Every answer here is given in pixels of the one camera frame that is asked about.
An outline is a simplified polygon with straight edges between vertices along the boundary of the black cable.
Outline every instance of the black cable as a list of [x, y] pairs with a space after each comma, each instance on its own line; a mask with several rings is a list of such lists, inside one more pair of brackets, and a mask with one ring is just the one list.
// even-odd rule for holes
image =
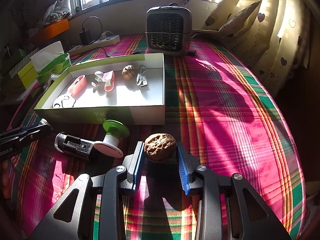
[[[91, 16], [91, 17], [88, 17], [87, 19], [90, 19], [90, 18], [96, 18], [96, 19], [98, 19], [98, 21], [100, 22], [100, 25], [101, 25], [101, 33], [100, 33], [99, 37], [98, 37], [95, 41], [93, 41], [93, 42], [90, 43], [90, 44], [92, 44], [92, 43], [95, 43], [98, 39], [100, 39], [100, 37], [101, 37], [101, 35], [102, 35], [102, 33], [103, 33], [103, 27], [102, 27], [102, 22], [99, 20], [98, 17], [96, 17], [96, 16]], [[83, 24], [84, 24], [84, 22], [85, 22], [87, 19], [85, 19], [85, 20], [82, 22], [82, 31], [83, 31], [83, 32], [85, 31], [85, 28], [83, 27]]]
[[82, 45], [82, 44], [79, 44], [79, 43], [66, 43], [66, 44], [62, 44], [62, 46], [64, 45]]
[[[104, 49], [104, 47], [96, 47], [96, 48], [94, 48], [94, 49], [103, 49], [104, 54], [106, 54], [106, 58], [111, 57], [111, 56], [109, 56], [109, 55], [107, 54], [107, 52], [106, 52], [106, 50]], [[89, 51], [82, 52], [82, 53], [80, 53], [80, 55], [79, 55], [78, 57], [75, 57], [75, 58], [73, 58], [73, 59], [71, 59], [71, 60], [78, 59], [78, 58], [82, 57], [84, 54], [91, 54], [94, 49], [90, 49]]]

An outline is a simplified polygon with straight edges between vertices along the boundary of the plaid bedsheet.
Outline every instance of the plaid bedsheet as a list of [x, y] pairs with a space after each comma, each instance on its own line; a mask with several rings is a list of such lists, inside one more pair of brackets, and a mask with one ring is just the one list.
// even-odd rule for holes
[[[295, 239], [303, 224], [305, 190], [298, 153], [279, 109], [254, 75], [220, 44], [193, 40], [191, 48], [195, 57], [165, 57], [165, 125], [129, 127], [131, 135], [119, 147], [131, 154], [137, 141], [151, 133], [172, 134], [216, 173], [243, 174]], [[121, 38], [105, 52], [119, 56], [145, 49], [145, 39], [136, 36]], [[75, 55], [72, 63], [104, 58], [105, 52]], [[30, 110], [23, 125], [39, 120]], [[100, 125], [63, 129], [87, 139], [104, 137]], [[32, 143], [10, 163], [12, 204], [27, 235], [78, 174], [92, 171], [88, 163], [56, 151], [55, 136]], [[121, 161], [110, 159], [109, 168]], [[145, 167], [144, 174], [151, 170]], [[185, 196], [177, 183], [170, 171], [160, 179], [142, 176], [137, 195], [123, 199], [127, 239], [194, 239], [197, 198]], [[100, 196], [94, 239], [98, 239], [99, 208]], [[222, 216], [226, 223], [224, 204]]]

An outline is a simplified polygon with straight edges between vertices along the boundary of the heater grille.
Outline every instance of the heater grille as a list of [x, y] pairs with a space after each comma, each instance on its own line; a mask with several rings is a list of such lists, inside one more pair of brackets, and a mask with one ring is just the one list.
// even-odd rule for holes
[[151, 49], [179, 52], [182, 50], [183, 16], [175, 13], [150, 14], [147, 33]]

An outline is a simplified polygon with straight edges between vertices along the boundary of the power strip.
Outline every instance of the power strip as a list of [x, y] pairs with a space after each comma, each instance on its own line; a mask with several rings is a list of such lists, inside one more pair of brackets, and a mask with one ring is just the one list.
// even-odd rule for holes
[[107, 47], [107, 46], [111, 46], [111, 45], [115, 45], [118, 42], [120, 42], [120, 36], [116, 35], [116, 36], [110, 36], [107, 37], [103, 40], [97, 40], [95, 43], [89, 44], [89, 45], [78, 45], [74, 48], [72, 48], [71, 50], [68, 51], [68, 53], [70, 54], [70, 56], [79, 54], [79, 53], [83, 53], [95, 48], [99, 48], [99, 47]]

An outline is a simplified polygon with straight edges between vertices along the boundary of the power adapter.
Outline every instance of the power adapter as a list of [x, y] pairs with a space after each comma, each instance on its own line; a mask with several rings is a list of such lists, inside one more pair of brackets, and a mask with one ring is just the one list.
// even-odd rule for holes
[[82, 32], [79, 33], [79, 35], [80, 35], [80, 40], [82, 45], [89, 45], [92, 42], [90, 30], [86, 30], [85, 28], [82, 28]]

